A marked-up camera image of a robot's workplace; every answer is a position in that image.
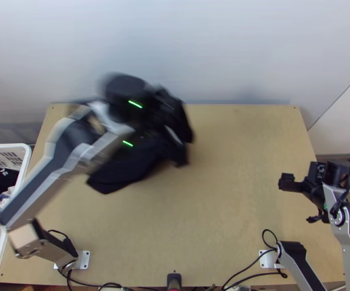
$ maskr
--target tabletop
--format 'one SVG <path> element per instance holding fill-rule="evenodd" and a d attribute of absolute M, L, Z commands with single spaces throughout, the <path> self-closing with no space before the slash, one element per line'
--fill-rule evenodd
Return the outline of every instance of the tabletop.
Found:
<path fill-rule="evenodd" d="M 283 192 L 282 172 L 302 180 L 315 155 L 300 110 L 290 105 L 187 105 L 196 135 L 190 164 L 165 162 L 148 178 L 103 195 L 76 176 L 38 216 L 44 229 L 66 233 L 91 251 L 86 283 L 165 286 L 168 273 L 184 286 L 221 286 L 253 262 L 264 228 L 279 240 L 299 241 L 323 282 L 344 279 L 340 245 L 329 225 L 309 224 L 316 207 L 299 193 Z M 48 108 L 30 169 L 40 160 L 53 125 L 67 105 Z M 256 264 L 238 278 L 270 272 Z M 9 245 L 0 282 L 65 285 L 53 263 L 17 259 Z M 291 275 L 263 276 L 249 285 L 292 284 Z"/>

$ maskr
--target laundry basket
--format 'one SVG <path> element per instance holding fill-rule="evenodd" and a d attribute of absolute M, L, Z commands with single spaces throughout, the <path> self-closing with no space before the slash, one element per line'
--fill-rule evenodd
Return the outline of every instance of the laundry basket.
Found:
<path fill-rule="evenodd" d="M 26 144 L 0 144 L 0 167 L 9 168 L 19 171 L 16 186 L 11 194 L 15 196 L 24 182 L 26 170 L 28 168 L 29 159 L 32 150 Z M 0 226 L 0 265 L 2 261 L 3 251 L 7 242 L 7 232 L 4 226 Z"/>

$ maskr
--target white wall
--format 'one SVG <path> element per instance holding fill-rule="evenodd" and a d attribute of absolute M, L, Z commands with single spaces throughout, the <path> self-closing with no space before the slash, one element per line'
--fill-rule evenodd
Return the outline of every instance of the white wall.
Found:
<path fill-rule="evenodd" d="M 350 153 L 350 87 L 308 134 L 317 155 Z"/>
<path fill-rule="evenodd" d="M 310 127 L 350 84 L 350 1 L 0 1 L 1 122 L 111 71 L 190 102 L 299 105 Z"/>

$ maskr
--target black cable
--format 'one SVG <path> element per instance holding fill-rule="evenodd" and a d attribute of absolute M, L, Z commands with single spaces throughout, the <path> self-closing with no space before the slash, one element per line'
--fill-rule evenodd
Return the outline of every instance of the black cable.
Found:
<path fill-rule="evenodd" d="M 271 248 L 271 249 L 277 251 L 277 249 L 276 249 L 274 246 L 269 245 L 269 244 L 265 241 L 264 235 L 265 235 L 266 232 L 270 232 L 270 233 L 273 235 L 273 237 L 275 238 L 276 243 L 277 243 L 277 237 L 276 237 L 276 235 L 273 233 L 273 231 L 271 231 L 271 230 L 269 230 L 269 229 L 267 229 L 267 228 L 264 229 L 264 230 L 263 230 L 263 233 L 261 234 L 261 236 L 262 236 L 262 238 L 263 238 L 263 242 L 265 243 L 265 245 L 266 245 L 267 247 L 269 247 L 269 248 Z"/>
<path fill-rule="evenodd" d="M 104 287 L 111 287 L 111 288 L 122 288 L 122 286 L 118 283 L 113 283 L 113 282 L 108 282 L 108 283 L 105 283 L 103 285 L 96 285 L 96 284 L 87 284 L 87 283 L 83 283 L 83 282 L 79 282 L 78 280 L 75 280 L 73 278 L 71 278 L 71 273 L 72 273 L 73 270 L 69 270 L 67 276 L 64 275 L 59 269 L 58 269 L 58 272 L 60 273 L 60 275 L 62 275 L 64 278 L 67 279 L 67 287 L 69 288 L 69 290 L 71 290 L 71 286 L 69 284 L 69 282 L 74 282 L 76 284 L 79 284 L 79 285 L 82 285 L 82 286 L 87 286 L 87 287 L 96 287 L 96 288 L 100 288 L 99 290 L 101 290 L 102 288 Z"/>
<path fill-rule="evenodd" d="M 246 280 L 249 280 L 249 279 L 252 279 L 252 278 L 255 278 L 255 277 L 260 277 L 260 276 L 266 276 L 266 275 L 280 275 L 280 276 L 283 277 L 284 279 L 285 279 L 285 278 L 288 278 L 288 275 L 287 275 L 287 274 L 281 272 L 280 269 L 277 269 L 277 272 L 259 273 L 259 274 L 251 275 L 251 276 L 249 276 L 249 277 L 246 277 L 245 279 L 239 280 L 239 281 L 237 281 L 237 282 L 231 284 L 229 287 L 226 287 L 226 285 L 227 285 L 234 277 L 238 276 L 238 275 L 241 274 L 242 272 L 244 272 L 244 271 L 246 271 L 247 269 L 249 269 L 250 267 L 252 267 L 256 262 L 258 262 L 258 261 L 260 260 L 260 258 L 261 258 L 263 255 L 265 255 L 265 254 L 267 254 L 267 253 L 269 253 L 269 252 L 272 252 L 272 251 L 277 251 L 277 249 L 276 249 L 275 247 L 272 247 L 271 245 L 269 245 L 269 244 L 265 241 L 264 235 L 265 235 L 266 232 L 270 232 L 270 233 L 274 236 L 274 238 L 276 239 L 276 242 L 278 241 L 278 239 L 277 239 L 276 235 L 273 233 L 273 231 L 271 231 L 271 230 L 269 230 L 269 229 L 264 229 L 264 231 L 262 232 L 262 239 L 263 239 L 263 242 L 265 243 L 265 245 L 267 245 L 267 246 L 270 248 L 270 250 L 267 250 L 266 252 L 264 252 L 264 253 L 262 253 L 261 255 L 259 255 L 258 258 L 257 258 L 253 263 L 251 263 L 249 266 L 247 266 L 245 269 L 242 269 L 241 271 L 239 271 L 239 272 L 235 273 L 234 275 L 232 275 L 232 276 L 225 282 L 225 284 L 223 284 L 223 286 L 222 286 L 222 288 L 221 288 L 222 291 L 226 291 L 226 290 L 228 290 L 228 289 L 230 289 L 230 288 L 232 288 L 232 287 L 234 287 L 234 286 L 237 286 L 237 285 L 241 284 L 242 282 L 245 282 Z"/>
<path fill-rule="evenodd" d="M 255 274 L 255 275 L 251 275 L 249 277 L 246 277 L 242 280 L 239 280 L 237 282 L 235 282 L 234 284 L 230 285 L 228 288 L 226 288 L 225 290 L 227 289 L 230 289 L 234 286 L 237 286 L 249 279 L 252 279 L 252 278 L 256 278 L 256 277 L 261 277 L 261 276 L 267 276 L 267 275 L 280 275 L 281 277 L 283 277 L 284 279 L 288 278 L 288 275 L 286 273 L 283 273 L 282 271 L 280 271 L 280 269 L 277 269 L 277 272 L 270 272 L 270 273 L 259 273 L 259 274 Z"/>
<path fill-rule="evenodd" d="M 151 288 L 151 287 L 137 287 L 137 288 L 146 289 L 146 290 L 158 291 L 157 289 Z"/>
<path fill-rule="evenodd" d="M 56 233 L 59 233 L 59 234 L 61 234 L 61 235 L 64 235 L 64 236 L 66 237 L 66 239 L 68 239 L 68 240 L 69 240 L 68 235 L 67 235 L 67 234 L 65 234 L 65 233 L 63 233 L 63 232 L 61 232 L 61 231 L 54 230 L 54 229 L 50 229 L 50 230 L 48 230 L 48 232 L 56 232 Z"/>

